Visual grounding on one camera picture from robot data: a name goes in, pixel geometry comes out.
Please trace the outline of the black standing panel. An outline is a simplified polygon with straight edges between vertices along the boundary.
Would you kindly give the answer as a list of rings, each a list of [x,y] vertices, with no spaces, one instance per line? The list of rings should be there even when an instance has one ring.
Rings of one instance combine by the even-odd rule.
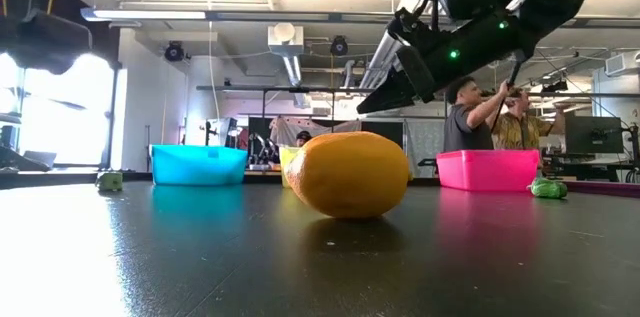
[[[404,148],[404,126],[402,122],[363,121],[361,128],[363,131],[375,133],[393,141],[401,149]]]

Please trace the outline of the green bell pepper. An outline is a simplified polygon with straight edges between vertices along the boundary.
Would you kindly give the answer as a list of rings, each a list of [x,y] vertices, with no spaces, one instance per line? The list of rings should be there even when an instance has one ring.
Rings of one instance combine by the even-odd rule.
[[[97,174],[95,186],[99,191],[122,191],[123,174],[117,171],[104,171]]]
[[[534,179],[528,189],[536,198],[564,199],[568,194],[568,187],[563,182],[546,178]]]

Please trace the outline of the pink plastic basket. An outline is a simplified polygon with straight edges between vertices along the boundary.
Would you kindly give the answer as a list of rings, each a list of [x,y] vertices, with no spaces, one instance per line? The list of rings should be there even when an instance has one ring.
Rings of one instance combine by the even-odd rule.
[[[524,192],[536,178],[537,150],[461,150],[436,157],[443,187],[469,192]]]

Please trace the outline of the white ceiling box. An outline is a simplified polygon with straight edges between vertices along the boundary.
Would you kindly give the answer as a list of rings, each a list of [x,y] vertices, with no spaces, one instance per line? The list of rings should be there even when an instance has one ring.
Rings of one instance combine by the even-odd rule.
[[[304,53],[304,28],[288,22],[268,27],[267,45],[276,55],[293,57]]]

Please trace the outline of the white hanging cloth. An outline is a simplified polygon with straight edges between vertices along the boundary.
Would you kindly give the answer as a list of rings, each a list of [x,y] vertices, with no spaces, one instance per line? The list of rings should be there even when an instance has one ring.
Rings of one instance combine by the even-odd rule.
[[[279,116],[270,122],[269,128],[271,130],[270,139],[276,145],[295,147],[297,135],[300,132],[306,131],[311,137],[329,133],[355,132],[362,130],[362,122],[359,120],[345,121],[334,126],[324,126],[308,118]]]

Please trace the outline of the black flat monitor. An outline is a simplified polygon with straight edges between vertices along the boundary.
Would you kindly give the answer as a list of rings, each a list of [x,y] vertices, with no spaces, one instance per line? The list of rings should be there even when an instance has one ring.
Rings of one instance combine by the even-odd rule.
[[[566,150],[572,154],[622,153],[621,120],[617,117],[568,116]]]

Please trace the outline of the grey laptop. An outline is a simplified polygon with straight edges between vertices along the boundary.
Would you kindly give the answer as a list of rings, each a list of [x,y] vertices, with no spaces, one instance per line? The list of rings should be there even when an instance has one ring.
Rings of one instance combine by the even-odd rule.
[[[52,169],[48,164],[24,157],[12,149],[0,148],[0,168],[14,168],[19,171],[47,172]]]

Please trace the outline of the white wall air unit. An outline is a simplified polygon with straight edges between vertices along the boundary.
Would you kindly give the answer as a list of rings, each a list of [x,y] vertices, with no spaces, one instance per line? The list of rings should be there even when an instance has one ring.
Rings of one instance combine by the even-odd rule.
[[[640,72],[640,50],[612,55],[605,60],[605,74],[617,77]]]

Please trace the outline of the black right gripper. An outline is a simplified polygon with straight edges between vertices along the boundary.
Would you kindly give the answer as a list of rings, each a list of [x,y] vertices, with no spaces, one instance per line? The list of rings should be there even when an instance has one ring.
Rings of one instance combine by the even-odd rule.
[[[402,47],[384,82],[356,108],[369,114],[425,103],[433,93],[501,57],[525,50],[525,31],[518,17],[504,10],[481,15],[461,27],[435,30],[404,13],[389,28]]]

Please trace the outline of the silver air duct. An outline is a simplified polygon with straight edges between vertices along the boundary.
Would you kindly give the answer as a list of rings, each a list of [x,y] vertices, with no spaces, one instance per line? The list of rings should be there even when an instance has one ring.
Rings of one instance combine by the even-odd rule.
[[[402,47],[402,43],[385,31],[380,43],[365,69],[362,77],[361,89],[376,89],[386,79],[389,69],[396,59],[396,51]]]

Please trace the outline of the yellow plastic basket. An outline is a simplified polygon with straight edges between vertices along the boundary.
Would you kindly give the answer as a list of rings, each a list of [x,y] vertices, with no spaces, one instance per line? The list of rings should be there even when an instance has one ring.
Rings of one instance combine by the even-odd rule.
[[[299,192],[373,193],[403,190],[412,178],[409,162],[395,143],[348,144],[346,140],[308,143],[282,166]]]

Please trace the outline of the blue plastic basket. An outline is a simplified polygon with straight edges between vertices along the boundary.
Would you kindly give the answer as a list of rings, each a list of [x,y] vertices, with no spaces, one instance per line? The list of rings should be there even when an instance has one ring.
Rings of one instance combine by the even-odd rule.
[[[222,146],[153,145],[156,185],[222,186],[244,179],[248,152]]]

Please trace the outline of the yellow orange lemon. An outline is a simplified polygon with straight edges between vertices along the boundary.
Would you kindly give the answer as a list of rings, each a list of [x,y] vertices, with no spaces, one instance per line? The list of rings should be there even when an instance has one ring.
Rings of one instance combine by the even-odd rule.
[[[385,214],[401,202],[412,178],[403,149],[366,131],[316,136],[284,172],[302,202],[342,219]]]

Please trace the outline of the black ceiling spotlight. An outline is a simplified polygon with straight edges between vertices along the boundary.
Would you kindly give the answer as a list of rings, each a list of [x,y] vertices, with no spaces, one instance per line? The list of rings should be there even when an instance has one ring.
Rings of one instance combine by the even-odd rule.
[[[169,62],[180,62],[185,58],[181,41],[170,41],[165,49],[164,58]]]
[[[345,56],[348,54],[349,46],[344,35],[336,35],[330,45],[330,54],[332,56]]]

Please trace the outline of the long ceiling light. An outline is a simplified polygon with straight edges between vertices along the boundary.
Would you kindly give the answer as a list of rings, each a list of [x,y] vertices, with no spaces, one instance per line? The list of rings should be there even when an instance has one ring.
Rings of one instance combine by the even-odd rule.
[[[87,21],[115,20],[206,20],[204,11],[169,10],[100,10],[82,8],[81,16]]]

